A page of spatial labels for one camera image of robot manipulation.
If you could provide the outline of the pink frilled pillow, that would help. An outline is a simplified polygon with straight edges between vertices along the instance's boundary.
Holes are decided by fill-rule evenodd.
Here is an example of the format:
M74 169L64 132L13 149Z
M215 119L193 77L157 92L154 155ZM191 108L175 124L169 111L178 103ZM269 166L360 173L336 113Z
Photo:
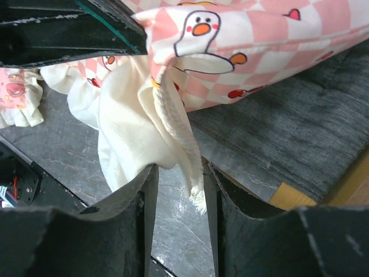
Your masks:
M39 111L43 78L38 69L1 69L1 128L36 126L44 121Z

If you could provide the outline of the wooden pet bed frame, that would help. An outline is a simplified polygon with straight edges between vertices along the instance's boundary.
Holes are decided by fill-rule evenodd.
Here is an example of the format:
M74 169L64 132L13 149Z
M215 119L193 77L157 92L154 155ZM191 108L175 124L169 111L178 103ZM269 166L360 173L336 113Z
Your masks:
M277 178L269 169L251 164L234 151L216 151L210 163L238 187L275 207L289 210L301 205L368 205L368 149L333 182L299 184Z

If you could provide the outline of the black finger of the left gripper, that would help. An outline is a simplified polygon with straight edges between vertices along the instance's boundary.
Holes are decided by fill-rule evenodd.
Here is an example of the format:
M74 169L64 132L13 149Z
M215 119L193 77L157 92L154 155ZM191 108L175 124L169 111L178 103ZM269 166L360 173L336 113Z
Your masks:
M122 1L1 1L1 67L37 68L145 55L146 33Z

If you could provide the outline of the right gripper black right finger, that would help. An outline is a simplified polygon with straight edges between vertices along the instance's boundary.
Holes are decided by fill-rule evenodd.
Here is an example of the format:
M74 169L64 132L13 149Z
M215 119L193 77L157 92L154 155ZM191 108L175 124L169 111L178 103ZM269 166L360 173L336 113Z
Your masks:
M368 207L290 211L249 194L214 165L204 188L217 276L367 276Z

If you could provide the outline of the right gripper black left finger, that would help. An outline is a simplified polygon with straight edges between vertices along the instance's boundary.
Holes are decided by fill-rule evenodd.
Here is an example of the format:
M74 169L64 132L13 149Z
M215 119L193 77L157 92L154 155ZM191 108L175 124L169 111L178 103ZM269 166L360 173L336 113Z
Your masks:
M148 276L159 169L78 213L1 210L2 276Z

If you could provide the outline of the pink checkered duck mattress cover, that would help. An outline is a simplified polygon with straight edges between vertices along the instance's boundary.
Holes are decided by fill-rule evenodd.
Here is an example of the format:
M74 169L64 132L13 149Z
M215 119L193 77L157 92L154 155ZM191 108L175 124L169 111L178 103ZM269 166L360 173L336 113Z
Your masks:
M368 39L367 1L127 1L147 54L42 67L72 115L99 132L112 191L149 164L179 165L206 211L190 111L232 104Z

